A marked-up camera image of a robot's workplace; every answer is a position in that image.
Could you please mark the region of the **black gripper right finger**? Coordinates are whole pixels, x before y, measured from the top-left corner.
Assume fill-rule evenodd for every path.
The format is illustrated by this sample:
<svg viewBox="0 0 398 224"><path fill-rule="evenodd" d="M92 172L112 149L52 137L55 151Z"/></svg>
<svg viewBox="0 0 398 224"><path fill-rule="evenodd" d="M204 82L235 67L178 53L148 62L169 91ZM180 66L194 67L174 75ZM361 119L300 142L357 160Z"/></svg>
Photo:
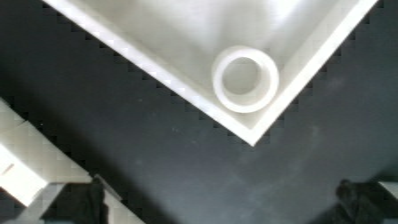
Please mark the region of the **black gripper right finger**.
<svg viewBox="0 0 398 224"><path fill-rule="evenodd" d="M343 180L336 196L334 224L398 224L398 182Z"/></svg>

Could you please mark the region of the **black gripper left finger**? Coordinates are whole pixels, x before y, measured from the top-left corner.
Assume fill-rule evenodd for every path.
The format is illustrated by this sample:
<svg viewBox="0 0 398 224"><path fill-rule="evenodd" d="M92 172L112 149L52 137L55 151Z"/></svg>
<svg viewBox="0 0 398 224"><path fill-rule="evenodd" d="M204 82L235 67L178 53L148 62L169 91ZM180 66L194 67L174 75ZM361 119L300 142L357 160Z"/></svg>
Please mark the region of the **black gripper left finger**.
<svg viewBox="0 0 398 224"><path fill-rule="evenodd" d="M66 185L55 205L55 219L66 224L108 224L105 188L98 178L89 183Z"/></svg>

